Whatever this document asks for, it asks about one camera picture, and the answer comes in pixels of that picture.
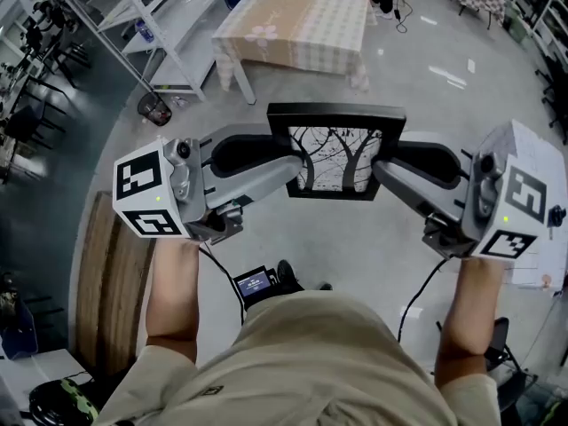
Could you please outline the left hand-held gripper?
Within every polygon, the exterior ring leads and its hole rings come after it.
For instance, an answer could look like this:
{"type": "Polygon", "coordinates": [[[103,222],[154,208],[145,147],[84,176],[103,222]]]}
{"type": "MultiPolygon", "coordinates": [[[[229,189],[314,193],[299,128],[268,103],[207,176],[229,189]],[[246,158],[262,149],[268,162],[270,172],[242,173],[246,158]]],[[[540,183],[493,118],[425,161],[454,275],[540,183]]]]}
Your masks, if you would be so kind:
{"type": "Polygon", "coordinates": [[[262,124],[230,124],[200,143],[157,138],[114,163],[113,209],[140,238],[218,244],[243,230],[239,205],[219,207],[259,201],[302,167],[291,143],[262,124]]]}

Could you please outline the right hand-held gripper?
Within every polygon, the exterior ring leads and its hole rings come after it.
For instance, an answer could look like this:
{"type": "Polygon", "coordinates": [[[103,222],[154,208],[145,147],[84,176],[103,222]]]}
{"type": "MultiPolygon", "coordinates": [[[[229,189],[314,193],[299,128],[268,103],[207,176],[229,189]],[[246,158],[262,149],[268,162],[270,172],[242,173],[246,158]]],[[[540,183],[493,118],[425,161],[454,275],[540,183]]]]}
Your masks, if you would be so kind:
{"type": "Polygon", "coordinates": [[[564,157],[516,120],[484,139],[470,173],[448,146],[403,139],[396,158],[376,161],[373,173],[427,217],[422,239],[446,259],[515,261],[552,244],[566,222],[564,157]],[[431,215],[459,222],[441,225],[431,215]]]}

